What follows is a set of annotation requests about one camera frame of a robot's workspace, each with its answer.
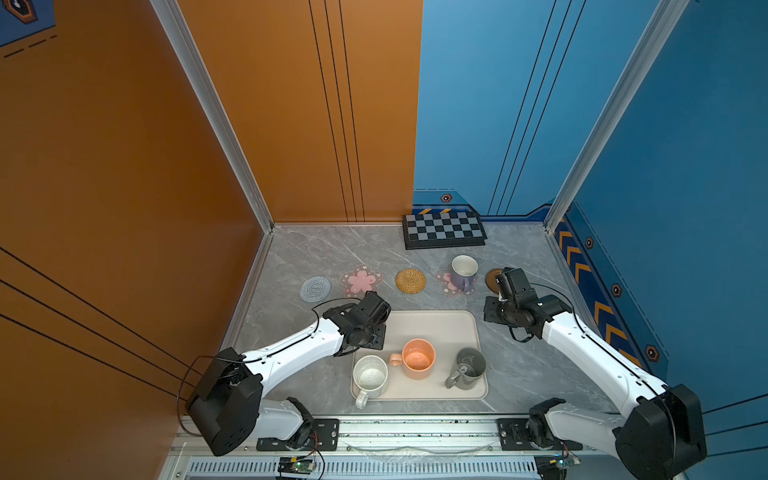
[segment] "tray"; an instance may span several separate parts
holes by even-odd
[[[475,382],[470,390],[447,389],[445,379],[453,370],[456,353],[473,346],[480,350],[475,317],[466,310],[400,310],[386,320],[384,349],[360,349],[355,352],[353,366],[366,355],[377,355],[389,361],[391,353],[400,353],[411,339],[425,339],[435,347],[435,365],[423,380],[408,378],[402,367],[389,366],[389,381],[384,393],[369,402],[387,400],[480,400],[488,394],[486,376]],[[357,397],[359,389],[349,379],[349,390]]]

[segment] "yellow stripe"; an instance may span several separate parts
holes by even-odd
[[[571,266],[571,253],[581,253],[581,250],[579,250],[576,247],[568,247],[568,266]]]
[[[576,274],[575,274],[575,276],[576,276],[576,283],[578,283],[578,274],[582,270],[586,270],[588,272],[592,271],[592,269],[588,265],[584,265],[583,263],[576,262]]]
[[[614,311],[608,305],[604,305],[600,302],[595,302],[594,303],[594,322],[598,325],[600,325],[600,320],[598,319],[598,316],[600,315],[600,310],[604,312],[608,312],[611,315],[615,315]]]
[[[629,361],[630,361],[630,362],[634,363],[635,365],[639,366],[640,368],[643,368],[643,366],[640,364],[640,360],[638,360],[638,359],[634,358],[634,357],[633,357],[632,355],[630,355],[629,353],[626,353],[626,352],[625,352],[625,351],[623,351],[622,349],[619,349],[619,353],[620,353],[621,355],[623,355],[623,356],[626,356],[626,357],[629,359]]]
[[[611,344],[611,334],[614,333],[616,335],[619,335],[623,339],[627,339],[627,336],[624,335],[624,332],[619,330],[613,325],[606,325],[605,326],[605,342],[610,345]]]
[[[566,232],[565,230],[560,232],[560,250],[563,250],[563,237],[573,237],[573,234],[571,232]]]

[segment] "orange mug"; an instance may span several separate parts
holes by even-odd
[[[402,353],[389,356],[391,366],[401,366],[406,376],[414,380],[423,380],[432,373],[435,365],[435,347],[424,339],[413,339],[402,348]]]

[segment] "black and white checkered board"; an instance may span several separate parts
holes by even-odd
[[[485,229],[476,212],[403,215],[406,250],[485,245]]]

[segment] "cup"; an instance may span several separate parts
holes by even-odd
[[[401,366],[410,379],[423,380],[432,373],[435,365],[435,347],[424,339],[413,339],[402,348],[402,353],[389,356],[391,366]]]
[[[366,406],[368,399],[374,399],[386,389],[387,377],[386,362],[376,355],[366,355],[355,364],[352,370],[352,378],[360,393],[355,400],[355,406],[359,409]]]
[[[469,390],[485,374],[485,357],[479,350],[466,346],[459,350],[451,375],[445,379],[445,387],[457,386]]]
[[[467,255],[459,255],[451,262],[451,283],[468,293],[477,280],[478,263]]]

